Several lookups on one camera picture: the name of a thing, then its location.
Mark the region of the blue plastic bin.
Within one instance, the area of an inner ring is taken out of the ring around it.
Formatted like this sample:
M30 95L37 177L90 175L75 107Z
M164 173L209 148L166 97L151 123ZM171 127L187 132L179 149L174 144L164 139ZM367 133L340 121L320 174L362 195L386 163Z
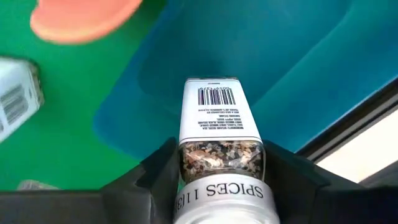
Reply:
M178 135L188 78L236 77L292 152L398 78L398 0L166 0L93 128L143 158Z

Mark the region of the black aluminium table frame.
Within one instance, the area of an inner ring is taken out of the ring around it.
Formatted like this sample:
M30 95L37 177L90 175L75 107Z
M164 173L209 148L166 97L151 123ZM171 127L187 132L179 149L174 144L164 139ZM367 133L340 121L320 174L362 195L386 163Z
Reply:
M298 155L318 162L398 110L398 77L306 144Z

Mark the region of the orange plastic bin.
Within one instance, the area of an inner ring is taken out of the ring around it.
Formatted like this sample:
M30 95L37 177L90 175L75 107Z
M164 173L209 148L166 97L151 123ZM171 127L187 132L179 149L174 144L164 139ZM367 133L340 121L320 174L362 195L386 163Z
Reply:
M30 28L42 40L80 44L123 25L144 0L37 0Z

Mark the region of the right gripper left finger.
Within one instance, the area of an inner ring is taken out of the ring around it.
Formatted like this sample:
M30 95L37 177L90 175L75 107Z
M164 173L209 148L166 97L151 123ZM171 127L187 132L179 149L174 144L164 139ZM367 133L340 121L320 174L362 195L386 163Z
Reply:
M177 140L98 190L0 191L0 224L173 224Z

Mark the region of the white-lid glass spice jar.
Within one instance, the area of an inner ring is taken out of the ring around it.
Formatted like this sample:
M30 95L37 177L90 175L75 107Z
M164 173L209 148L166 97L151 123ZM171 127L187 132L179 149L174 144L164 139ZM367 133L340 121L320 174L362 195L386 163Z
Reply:
M0 56L0 143L44 102L39 66L30 60Z
M174 224L280 224L266 152L235 78L190 78L178 142L183 188Z

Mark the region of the green table mat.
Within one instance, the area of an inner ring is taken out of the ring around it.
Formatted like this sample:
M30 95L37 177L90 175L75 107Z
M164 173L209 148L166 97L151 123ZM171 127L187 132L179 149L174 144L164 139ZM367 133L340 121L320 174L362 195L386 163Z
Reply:
M0 55L29 58L40 68L45 103L0 143L0 190L23 180L60 189L97 189L136 165L101 142L93 117L165 6L143 0L122 27L85 45L55 45L29 27L36 0L0 0Z

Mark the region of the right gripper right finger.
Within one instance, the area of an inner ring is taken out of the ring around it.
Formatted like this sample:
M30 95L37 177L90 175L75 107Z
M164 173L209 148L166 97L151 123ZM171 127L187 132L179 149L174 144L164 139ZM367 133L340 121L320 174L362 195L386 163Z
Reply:
M398 224L398 186L363 187L270 141L265 182L280 224Z

